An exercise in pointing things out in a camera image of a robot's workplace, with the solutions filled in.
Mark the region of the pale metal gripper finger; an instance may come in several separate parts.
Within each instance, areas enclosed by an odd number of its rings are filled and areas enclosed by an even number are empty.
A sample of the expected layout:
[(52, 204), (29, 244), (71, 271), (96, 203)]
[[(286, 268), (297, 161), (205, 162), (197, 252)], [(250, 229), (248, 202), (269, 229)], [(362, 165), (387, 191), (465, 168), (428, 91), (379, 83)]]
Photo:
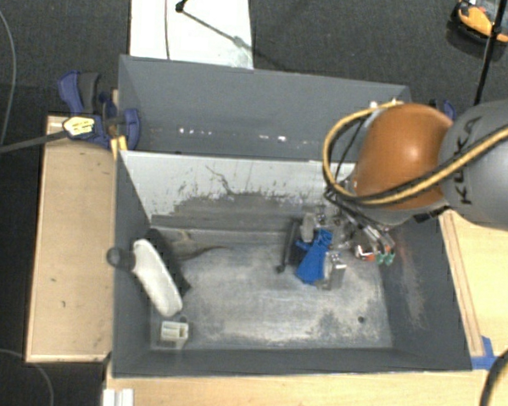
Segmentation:
[(323, 286), (325, 290), (331, 290), (334, 285), (341, 285), (347, 264), (340, 252), (328, 251), (324, 258)]
[(300, 238), (302, 240), (313, 240), (318, 225), (319, 214), (314, 212), (306, 213), (300, 225)]

